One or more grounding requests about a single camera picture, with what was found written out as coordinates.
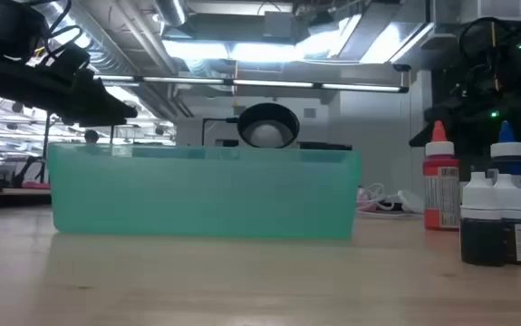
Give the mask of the small dropper bottle white cap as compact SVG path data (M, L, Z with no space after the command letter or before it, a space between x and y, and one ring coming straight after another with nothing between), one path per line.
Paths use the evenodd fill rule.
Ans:
M498 174L494 184L503 226L508 264L521 264L521 189L509 174Z
M466 264L499 267L506 263L502 217L495 189L484 172L472 172L463 187L459 240Z

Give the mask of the silver ventilation duct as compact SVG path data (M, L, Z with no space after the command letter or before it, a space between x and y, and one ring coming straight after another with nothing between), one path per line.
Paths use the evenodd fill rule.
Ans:
M165 25L180 26L188 20L185 0L153 0L156 11Z

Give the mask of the black flat box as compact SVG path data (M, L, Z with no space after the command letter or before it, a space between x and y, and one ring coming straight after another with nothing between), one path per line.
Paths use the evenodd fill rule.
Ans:
M333 144L327 142L300 141L298 145L300 149L352 151L351 145Z

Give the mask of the tall red food coloring bottle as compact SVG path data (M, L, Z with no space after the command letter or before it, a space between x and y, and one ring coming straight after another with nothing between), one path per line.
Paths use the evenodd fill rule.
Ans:
M460 220L459 161L454 143L444 124L433 124L430 142L425 145L422 164L424 177L424 226L428 230L458 231Z

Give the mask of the LED strip light bar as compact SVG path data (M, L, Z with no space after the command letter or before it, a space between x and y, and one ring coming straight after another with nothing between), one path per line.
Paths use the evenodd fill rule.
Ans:
M187 85L207 86L249 86L249 87L276 87L293 89L311 89L325 91L358 91L358 92L381 92L381 93L406 93L406 86L385 86L372 84L347 84L347 83L322 83L307 81L264 81L247 79L218 79L218 78L189 78L189 77L154 77L139 75L95 75L94 79L104 82L115 82L120 84L140 83L169 83Z

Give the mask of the ceiling light panel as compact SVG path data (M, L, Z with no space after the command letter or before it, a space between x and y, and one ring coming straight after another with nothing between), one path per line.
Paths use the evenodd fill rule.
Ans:
M304 58L293 45L269 43L198 43L163 41L171 57L182 60L233 60L239 62L295 62Z

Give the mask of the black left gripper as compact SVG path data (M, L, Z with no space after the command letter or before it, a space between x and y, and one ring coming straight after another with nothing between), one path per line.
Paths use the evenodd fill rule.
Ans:
M101 79L78 80L71 92L71 85L58 76L29 66L36 46L48 34L45 17L32 6L0 0L0 97L44 110L67 111L78 119L63 119L67 126L119 126L137 117L137 110L111 95ZM82 120L90 118L111 120Z

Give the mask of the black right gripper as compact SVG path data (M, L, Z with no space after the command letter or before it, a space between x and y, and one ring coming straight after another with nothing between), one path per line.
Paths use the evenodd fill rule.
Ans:
M521 140L521 79L497 91L483 67L470 72L459 67L447 69L443 72L443 106L423 112L423 127L409 145L430 142L437 121L456 143L493 143L504 121Z

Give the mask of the tall blue food coloring bottle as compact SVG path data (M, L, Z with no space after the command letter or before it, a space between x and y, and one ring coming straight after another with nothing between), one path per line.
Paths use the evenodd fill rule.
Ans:
M509 174L521 189L521 142L516 140L512 126L506 120L500 125L497 142L490 146L490 157L487 177L492 183L497 182L499 174Z

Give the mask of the green translucent plastic bin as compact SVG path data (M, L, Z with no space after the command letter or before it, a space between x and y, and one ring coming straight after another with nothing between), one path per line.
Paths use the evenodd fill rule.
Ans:
M53 143L53 223L63 233L344 240L359 153Z

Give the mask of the wooden side table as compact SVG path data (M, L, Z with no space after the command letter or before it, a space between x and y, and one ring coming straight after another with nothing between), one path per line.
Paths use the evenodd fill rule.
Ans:
M47 206L51 202L49 189L0 188L0 208Z

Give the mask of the grey dome ceiling lamp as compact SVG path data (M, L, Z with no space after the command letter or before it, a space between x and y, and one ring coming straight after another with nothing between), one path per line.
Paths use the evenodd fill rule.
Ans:
M430 34L427 39L420 45L422 50L426 51L443 51L458 43L455 34Z

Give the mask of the black bent rod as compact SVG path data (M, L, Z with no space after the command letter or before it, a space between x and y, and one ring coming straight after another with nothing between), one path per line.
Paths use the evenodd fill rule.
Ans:
M209 121L214 122L225 122L228 124L237 124L239 121L238 117L231 117L231 118L203 118L201 123L201 133L200 133L200 142L201 146L205 146L205 139L206 139L206 125Z

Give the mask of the white ceiling vent box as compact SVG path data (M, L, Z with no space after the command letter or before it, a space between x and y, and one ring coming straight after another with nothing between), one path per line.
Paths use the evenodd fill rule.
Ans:
M460 22L465 24L482 17L521 22L521 0L461 0Z

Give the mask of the black stand pole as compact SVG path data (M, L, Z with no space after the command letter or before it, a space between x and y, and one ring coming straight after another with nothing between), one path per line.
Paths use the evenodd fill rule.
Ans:
M49 142L49 134L51 128L51 117L52 113L47 111L45 126L44 126L44 135L43 135L43 154L41 156L41 168L39 171L39 181L40 183L44 183L45 175L46 175L46 157L48 151L48 142Z

